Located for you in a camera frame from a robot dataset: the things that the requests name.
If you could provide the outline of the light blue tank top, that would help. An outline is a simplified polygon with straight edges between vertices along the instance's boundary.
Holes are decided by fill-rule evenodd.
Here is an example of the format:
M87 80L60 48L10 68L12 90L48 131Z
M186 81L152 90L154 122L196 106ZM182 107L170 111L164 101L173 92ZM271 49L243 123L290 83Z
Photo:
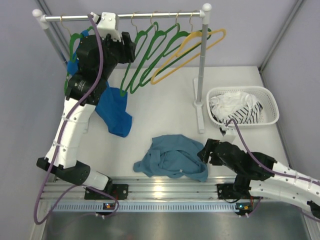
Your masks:
M198 157L203 148L201 142L182 134L157 136L152 138L150 148L142 160L133 164L133 171L144 173L148 177L187 177L206 182L209 176L208 167Z

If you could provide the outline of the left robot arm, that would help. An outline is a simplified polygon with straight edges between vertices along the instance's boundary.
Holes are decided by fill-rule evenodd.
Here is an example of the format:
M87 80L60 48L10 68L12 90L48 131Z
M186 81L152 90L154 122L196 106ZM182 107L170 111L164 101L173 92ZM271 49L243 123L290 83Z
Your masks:
M135 50L136 44L125 31L118 40L109 33L80 39L57 133L48 153L37 160L37 167L74 186L94 188L103 199L113 194L113 180L79 161L77 153L90 117L107 93L111 73L118 64L132 63Z

